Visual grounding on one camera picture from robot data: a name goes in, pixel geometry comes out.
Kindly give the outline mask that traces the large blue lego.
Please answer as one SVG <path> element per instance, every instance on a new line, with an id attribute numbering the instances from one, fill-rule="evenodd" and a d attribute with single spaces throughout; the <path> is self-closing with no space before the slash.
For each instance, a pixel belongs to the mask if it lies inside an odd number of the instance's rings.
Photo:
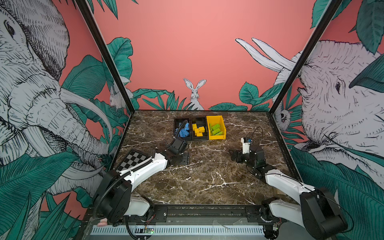
<path id="1" fill-rule="evenodd" d="M 179 137 L 180 138 L 187 138 L 190 136 L 190 133 L 188 130 L 185 130 L 185 129 L 182 129 L 180 132 L 179 132 Z"/>

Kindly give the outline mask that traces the large green lego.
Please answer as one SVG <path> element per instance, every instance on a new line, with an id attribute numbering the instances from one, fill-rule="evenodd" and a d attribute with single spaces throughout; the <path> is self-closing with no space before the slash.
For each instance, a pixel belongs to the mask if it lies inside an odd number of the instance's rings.
<path id="1" fill-rule="evenodd" d="M 212 126 L 212 130 L 220 129 L 220 128 L 221 128 L 220 124 L 215 124 L 214 126 Z"/>

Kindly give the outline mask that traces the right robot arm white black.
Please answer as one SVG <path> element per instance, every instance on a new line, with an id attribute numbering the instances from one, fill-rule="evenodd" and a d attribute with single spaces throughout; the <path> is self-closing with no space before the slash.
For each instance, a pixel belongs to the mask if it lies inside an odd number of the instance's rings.
<path id="1" fill-rule="evenodd" d="M 326 188 L 315 188 L 289 177 L 267 164 L 263 149 L 252 149 L 244 143 L 242 150 L 230 150 L 232 161 L 245 164 L 257 179 L 274 187 L 295 201 L 294 204 L 276 197 L 264 200 L 259 218 L 265 223 L 263 232 L 267 239 L 279 235 L 282 220 L 303 227 L 316 240 L 334 238 L 348 229 L 341 206 Z"/>

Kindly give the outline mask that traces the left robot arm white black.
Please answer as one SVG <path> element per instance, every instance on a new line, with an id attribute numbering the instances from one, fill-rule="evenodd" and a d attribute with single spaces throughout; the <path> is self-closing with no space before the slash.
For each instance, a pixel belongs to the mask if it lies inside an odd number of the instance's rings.
<path id="1" fill-rule="evenodd" d="M 185 140 L 173 138 L 165 149 L 155 150 L 143 162 L 123 171 L 107 172 L 93 197 L 93 219 L 107 219 L 116 224 L 127 217 L 137 216 L 144 223 L 150 222 L 156 215 L 154 204 L 144 197 L 132 196 L 132 192 L 151 176 L 188 161 L 187 148 Z"/>

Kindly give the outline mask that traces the left black bin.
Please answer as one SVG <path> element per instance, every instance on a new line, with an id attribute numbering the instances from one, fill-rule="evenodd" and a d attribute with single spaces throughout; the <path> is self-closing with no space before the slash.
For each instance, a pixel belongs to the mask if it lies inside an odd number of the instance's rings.
<path id="1" fill-rule="evenodd" d="M 188 118 L 176 118 L 174 119 L 174 135 L 176 133 L 178 133 L 177 137 L 179 137 L 179 132 L 184 129 L 185 125 L 181 128 L 181 125 L 183 124 L 183 122 L 186 121 L 187 123 L 190 124 L 190 121 Z M 190 136 L 187 137 L 187 138 L 182 138 L 183 140 L 185 141 L 191 141 L 192 140 L 192 127 L 190 125 L 190 130 L 189 130 L 189 133 L 190 133 Z"/>

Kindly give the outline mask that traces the black bin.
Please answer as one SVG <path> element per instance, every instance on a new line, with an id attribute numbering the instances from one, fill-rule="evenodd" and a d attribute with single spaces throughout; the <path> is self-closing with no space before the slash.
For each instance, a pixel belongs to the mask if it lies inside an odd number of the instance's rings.
<path id="1" fill-rule="evenodd" d="M 177 137 L 179 137 L 179 132 L 184 129 L 185 125 L 181 128 L 181 125 L 183 124 L 183 122 L 186 121 L 187 123 L 190 124 L 190 121 L 188 118 L 176 118 L 174 119 L 174 135 L 176 133 L 178 133 Z M 189 130 L 189 133 L 190 133 L 190 136 L 187 137 L 187 138 L 182 138 L 183 140 L 185 141 L 191 141 L 192 140 L 192 127 L 190 125 L 190 130 Z"/>
<path id="2" fill-rule="evenodd" d="M 205 127 L 205 132 L 202 133 L 203 136 L 202 137 L 196 137 L 196 133 L 195 131 L 193 130 L 193 126 L 192 124 L 197 124 L 197 129 L 199 127 Z M 192 127 L 192 141 L 204 141 L 204 140 L 208 140 L 209 139 L 209 135 L 208 135 L 208 125 L 207 125 L 207 120 L 205 117 L 198 117 L 198 118 L 191 118 L 190 119 L 190 125 Z"/>

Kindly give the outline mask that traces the middle black bin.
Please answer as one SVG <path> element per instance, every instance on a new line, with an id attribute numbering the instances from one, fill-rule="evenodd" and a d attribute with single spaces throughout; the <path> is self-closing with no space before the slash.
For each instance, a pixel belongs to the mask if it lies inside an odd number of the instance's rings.
<path id="1" fill-rule="evenodd" d="M 197 124 L 197 129 L 199 127 L 205 127 L 205 132 L 202 133 L 203 136 L 202 137 L 196 137 L 196 133 L 195 131 L 193 130 L 193 126 L 192 124 Z M 190 119 L 190 125 L 192 127 L 192 141 L 204 141 L 204 140 L 208 140 L 209 139 L 209 135 L 208 135 L 208 125 L 207 125 L 207 120 L 205 117 L 198 117 L 198 118 L 191 118 Z"/>

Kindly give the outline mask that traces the yellow bin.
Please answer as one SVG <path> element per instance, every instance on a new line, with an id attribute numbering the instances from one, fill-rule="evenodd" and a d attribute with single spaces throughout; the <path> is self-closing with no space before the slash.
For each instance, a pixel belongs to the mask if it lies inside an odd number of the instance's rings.
<path id="1" fill-rule="evenodd" d="M 207 116 L 207 124 L 208 124 L 208 134 L 209 134 L 209 140 L 225 140 L 226 139 L 226 134 L 227 134 L 227 129 L 225 127 L 224 119 L 223 116 Z M 215 124 L 220 124 L 221 125 L 221 131 L 223 131 L 223 135 L 221 136 L 215 136 L 210 134 L 210 127 L 209 124 L 214 126 Z"/>

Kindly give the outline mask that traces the checkerboard calibration plate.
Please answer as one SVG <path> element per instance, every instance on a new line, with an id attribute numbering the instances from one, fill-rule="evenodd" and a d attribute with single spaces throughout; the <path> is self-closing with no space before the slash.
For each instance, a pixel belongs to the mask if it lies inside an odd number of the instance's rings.
<path id="1" fill-rule="evenodd" d="M 121 172 L 135 167 L 136 165 L 145 161 L 147 158 L 148 156 L 143 152 L 131 149 L 129 153 L 125 156 L 125 159 L 122 161 L 122 163 L 117 167 L 116 171 Z"/>

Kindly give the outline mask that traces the pink hourglass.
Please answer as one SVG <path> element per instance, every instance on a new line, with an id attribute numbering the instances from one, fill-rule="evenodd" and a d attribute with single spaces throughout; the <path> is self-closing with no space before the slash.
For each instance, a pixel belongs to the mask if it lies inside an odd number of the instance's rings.
<path id="1" fill-rule="evenodd" d="M 97 224 L 98 227 L 106 227 L 108 226 L 108 220 L 107 218 L 101 219 L 100 222 Z"/>

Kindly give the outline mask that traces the black front rail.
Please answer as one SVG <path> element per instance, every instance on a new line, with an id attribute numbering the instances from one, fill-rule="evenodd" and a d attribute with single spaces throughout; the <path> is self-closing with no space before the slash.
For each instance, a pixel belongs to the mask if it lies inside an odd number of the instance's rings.
<path id="1" fill-rule="evenodd" d="M 267 205 L 151 205 L 147 213 L 129 213 L 120 208 L 110 216 L 104 212 L 104 218 L 117 225 L 124 219 L 129 223 L 165 223 L 169 218 L 246 218 L 249 223 L 271 225 L 287 221 L 298 223 L 302 217 L 294 219 L 293 213 L 286 218 L 273 215 Z"/>

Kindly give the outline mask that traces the right black frame post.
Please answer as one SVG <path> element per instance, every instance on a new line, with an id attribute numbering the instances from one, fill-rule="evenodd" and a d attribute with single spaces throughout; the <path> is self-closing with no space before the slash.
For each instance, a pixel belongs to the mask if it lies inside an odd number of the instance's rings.
<path id="1" fill-rule="evenodd" d="M 290 86 L 294 82 L 294 80 L 297 78 L 300 70 L 304 66 L 306 60 L 308 57 L 312 54 L 316 44 L 318 43 L 320 37 L 323 35 L 324 31 L 326 30 L 327 26 L 331 22 L 333 16 L 335 15 L 336 11 L 338 10 L 339 6 L 342 4 L 342 0 L 332 0 L 329 1 L 325 11 L 323 12 L 317 26 L 315 27 L 314 32 L 312 33 L 308 43 L 306 44 L 305 48 L 302 51 L 301 56 L 299 57 L 297 63 L 295 64 L 293 70 L 291 71 L 288 79 L 286 80 L 285 84 L 283 85 L 276 101 L 274 102 L 273 106 L 269 110 L 269 115 L 272 115 L 276 112 L 279 104 L 282 102 L 284 96 L 288 92 Z"/>

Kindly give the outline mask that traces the black frame post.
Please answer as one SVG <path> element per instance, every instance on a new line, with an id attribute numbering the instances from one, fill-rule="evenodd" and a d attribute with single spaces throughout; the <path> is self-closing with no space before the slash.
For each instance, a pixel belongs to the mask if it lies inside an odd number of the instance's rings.
<path id="1" fill-rule="evenodd" d="M 316 44 L 318 43 L 320 37 L 323 35 L 324 31 L 326 30 L 327 26 L 331 22 L 333 16 L 335 15 L 336 11 L 338 10 L 339 6 L 342 4 L 342 0 L 332 0 L 329 1 L 325 11 L 323 12 L 317 26 L 315 27 L 314 32 L 312 33 L 308 43 L 306 44 L 305 48 L 302 51 L 301 56 L 299 57 L 297 63 L 295 64 L 293 70 L 291 71 L 288 79 L 286 80 L 285 84 L 283 85 L 276 101 L 274 102 L 273 106 L 269 110 L 269 115 L 272 115 L 276 112 L 279 104 L 282 102 L 284 96 L 288 92 L 290 86 L 294 82 L 294 80 L 297 78 L 300 70 L 304 66 L 306 60 L 308 57 L 312 54 Z"/>
<path id="2" fill-rule="evenodd" d="M 113 58 L 109 52 L 109 49 L 104 41 L 104 38 L 100 32 L 99 27 L 97 26 L 97 23 L 93 17 L 93 14 L 89 8 L 89 4 L 87 1 L 84 0 L 76 0 L 76 4 L 88 26 L 88 29 L 90 30 L 94 41 L 96 42 L 99 51 L 101 52 L 101 55 L 103 57 L 103 60 L 105 61 L 108 70 L 110 71 L 115 83 L 118 86 L 118 89 L 120 90 L 122 97 L 128 107 L 128 110 L 130 112 L 130 115 L 135 113 L 134 106 L 126 92 L 126 88 L 123 85 L 122 79 L 120 78 L 119 72 L 117 70 L 117 67 L 113 61 Z"/>

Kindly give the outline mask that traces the left black frame post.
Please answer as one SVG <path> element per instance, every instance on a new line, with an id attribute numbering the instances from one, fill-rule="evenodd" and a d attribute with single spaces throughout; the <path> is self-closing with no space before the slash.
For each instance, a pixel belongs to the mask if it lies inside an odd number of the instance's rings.
<path id="1" fill-rule="evenodd" d="M 96 42 L 99 51 L 101 52 L 101 55 L 103 57 L 103 60 L 105 61 L 108 70 L 110 71 L 115 83 L 118 86 L 118 89 L 120 90 L 122 97 L 128 107 L 128 110 L 130 112 L 130 115 L 135 113 L 134 106 L 126 92 L 126 88 L 123 85 L 122 79 L 120 78 L 119 72 L 117 70 L 117 67 L 113 61 L 113 58 L 109 52 L 109 49 L 104 41 L 104 38 L 100 32 L 99 27 L 97 26 L 97 23 L 93 17 L 93 14 L 89 8 L 89 4 L 87 1 L 84 0 L 76 0 L 76 4 L 88 26 L 88 29 L 90 30 L 94 41 Z"/>

